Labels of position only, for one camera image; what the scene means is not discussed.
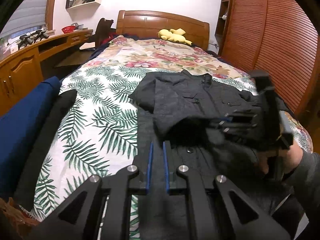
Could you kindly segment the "right forearm grey sleeve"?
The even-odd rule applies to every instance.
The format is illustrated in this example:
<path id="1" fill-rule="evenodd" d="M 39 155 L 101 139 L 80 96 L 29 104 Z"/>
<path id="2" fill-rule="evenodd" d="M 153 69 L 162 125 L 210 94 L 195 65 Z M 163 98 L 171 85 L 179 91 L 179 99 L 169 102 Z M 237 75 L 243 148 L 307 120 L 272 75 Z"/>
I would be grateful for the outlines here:
<path id="1" fill-rule="evenodd" d="M 293 186 L 309 222 L 319 224 L 319 154 L 303 151 L 299 165 L 286 182 Z"/>

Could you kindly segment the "person's right hand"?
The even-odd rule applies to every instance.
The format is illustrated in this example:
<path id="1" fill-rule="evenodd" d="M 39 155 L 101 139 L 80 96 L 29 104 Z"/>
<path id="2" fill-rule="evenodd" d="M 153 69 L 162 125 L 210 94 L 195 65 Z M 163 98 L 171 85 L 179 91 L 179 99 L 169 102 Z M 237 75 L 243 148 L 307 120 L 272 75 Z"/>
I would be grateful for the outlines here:
<path id="1" fill-rule="evenodd" d="M 259 167 L 264 174 L 269 172 L 269 165 L 267 161 L 272 157 L 279 157 L 283 161 L 283 172 L 290 173 L 302 161 L 303 149 L 300 148 L 296 141 L 294 141 L 288 150 L 258 152 Z"/>

